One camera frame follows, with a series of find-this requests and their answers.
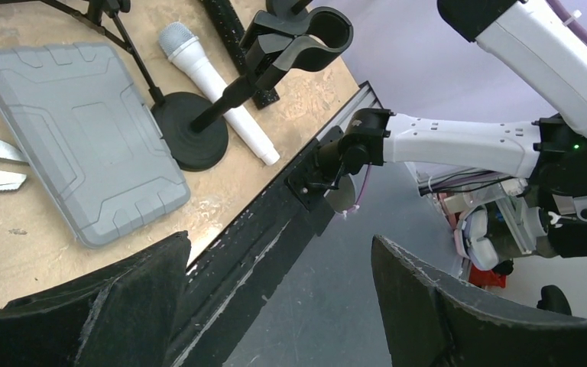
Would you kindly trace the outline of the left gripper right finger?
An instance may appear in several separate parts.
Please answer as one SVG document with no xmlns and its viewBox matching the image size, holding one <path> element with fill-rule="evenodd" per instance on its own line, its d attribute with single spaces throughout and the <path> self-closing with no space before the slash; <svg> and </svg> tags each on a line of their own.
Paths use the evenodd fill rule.
<svg viewBox="0 0 587 367">
<path fill-rule="evenodd" d="M 394 366 L 587 366 L 587 319 L 517 304 L 375 235 L 371 269 Z"/>
</svg>

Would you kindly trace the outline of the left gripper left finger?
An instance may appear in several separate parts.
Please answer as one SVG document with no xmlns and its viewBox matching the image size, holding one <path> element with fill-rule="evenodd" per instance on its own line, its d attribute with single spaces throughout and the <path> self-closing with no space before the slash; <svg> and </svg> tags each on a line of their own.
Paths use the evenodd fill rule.
<svg viewBox="0 0 587 367">
<path fill-rule="evenodd" d="M 177 232 L 0 309 L 0 366 L 161 366 L 191 244 Z"/>
</svg>

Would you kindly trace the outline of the black round-base clip stand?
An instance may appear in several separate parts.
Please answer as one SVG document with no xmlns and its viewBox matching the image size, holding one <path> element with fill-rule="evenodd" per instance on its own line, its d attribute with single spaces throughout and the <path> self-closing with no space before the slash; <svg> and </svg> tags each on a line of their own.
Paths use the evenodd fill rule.
<svg viewBox="0 0 587 367">
<path fill-rule="evenodd" d="M 340 11 L 318 7 L 296 21 L 259 11 L 240 42 L 248 70 L 208 108 L 203 117 L 221 115 L 262 90 L 273 89 L 292 69 L 318 72 L 330 65 L 351 44 L 353 26 Z"/>
</svg>

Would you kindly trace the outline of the white microphone grey grille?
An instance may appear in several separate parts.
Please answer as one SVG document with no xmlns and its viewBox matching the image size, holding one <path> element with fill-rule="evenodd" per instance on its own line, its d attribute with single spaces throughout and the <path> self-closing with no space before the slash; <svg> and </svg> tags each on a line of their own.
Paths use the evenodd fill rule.
<svg viewBox="0 0 587 367">
<path fill-rule="evenodd" d="M 228 84 L 212 65 L 199 38 L 183 23 L 167 25 L 158 36 L 167 60 L 187 75 L 203 93 L 171 93 L 152 113 L 177 163 L 185 171 L 205 171 L 221 161 L 229 144 L 228 128 L 264 164 L 275 164 L 280 155 L 273 142 L 242 103 L 212 118 L 198 118 L 222 98 Z"/>
</svg>

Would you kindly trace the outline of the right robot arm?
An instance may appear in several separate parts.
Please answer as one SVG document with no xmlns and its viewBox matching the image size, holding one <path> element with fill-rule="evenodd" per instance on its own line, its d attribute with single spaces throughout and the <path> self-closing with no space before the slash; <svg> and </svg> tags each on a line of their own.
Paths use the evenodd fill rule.
<svg viewBox="0 0 587 367">
<path fill-rule="evenodd" d="M 434 1 L 332 1 L 355 36 L 343 54 L 383 107 L 411 116 L 472 122 L 546 117 L 553 108 L 501 61 L 465 41 Z"/>
</svg>

